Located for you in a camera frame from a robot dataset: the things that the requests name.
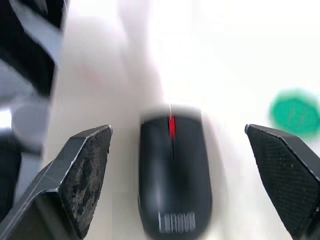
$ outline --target lenovo mouse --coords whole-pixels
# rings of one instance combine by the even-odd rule
[[[141,124],[138,208],[155,240],[194,240],[212,211],[201,116],[168,114]]]

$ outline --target black computer mouse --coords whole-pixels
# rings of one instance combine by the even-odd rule
[[[200,116],[168,114],[141,124],[138,208],[155,240],[194,240],[205,231],[212,192]]]

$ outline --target red scroll wheel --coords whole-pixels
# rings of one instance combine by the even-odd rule
[[[176,121],[173,115],[169,116],[169,134],[172,139],[176,136]]]

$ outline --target green object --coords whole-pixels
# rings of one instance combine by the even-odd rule
[[[280,93],[270,115],[277,128],[300,137],[315,136],[320,130],[317,98],[301,90]]]

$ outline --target white table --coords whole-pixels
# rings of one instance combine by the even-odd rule
[[[269,104],[281,89],[320,92],[319,7],[316,0],[72,0],[44,158],[82,130],[112,125],[86,240],[146,239],[137,208],[139,118],[168,102],[196,106],[208,120],[213,215],[203,239],[290,240],[244,129],[270,126]],[[317,154],[319,142],[309,143]]]

